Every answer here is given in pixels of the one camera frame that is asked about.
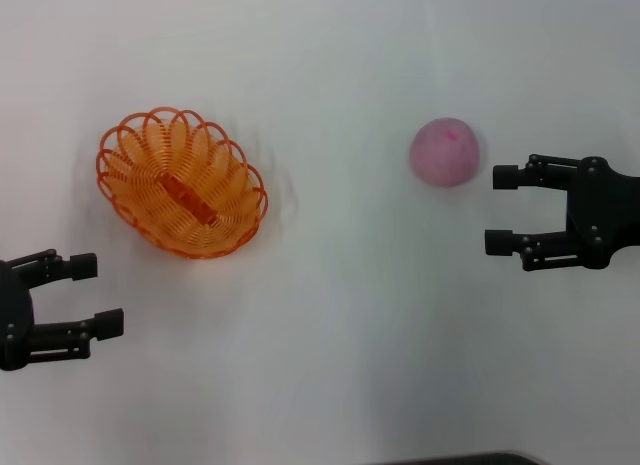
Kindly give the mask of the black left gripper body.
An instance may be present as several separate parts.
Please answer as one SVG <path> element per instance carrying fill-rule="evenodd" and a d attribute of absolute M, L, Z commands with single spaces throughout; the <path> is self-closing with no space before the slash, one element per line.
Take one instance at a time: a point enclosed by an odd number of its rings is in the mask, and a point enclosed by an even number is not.
<path fill-rule="evenodd" d="M 15 371 L 32 361 L 34 311 L 29 281 L 22 274 L 35 263 L 25 258 L 1 262 L 1 370 Z"/>

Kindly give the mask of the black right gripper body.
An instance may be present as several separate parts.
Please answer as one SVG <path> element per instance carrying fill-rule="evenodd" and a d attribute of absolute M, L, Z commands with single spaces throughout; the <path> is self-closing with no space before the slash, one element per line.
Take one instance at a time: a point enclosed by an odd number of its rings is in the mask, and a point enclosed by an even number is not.
<path fill-rule="evenodd" d="M 639 245 L 639 179 L 602 157 L 584 158 L 567 191 L 567 215 L 581 265 L 604 269 L 616 252 Z"/>

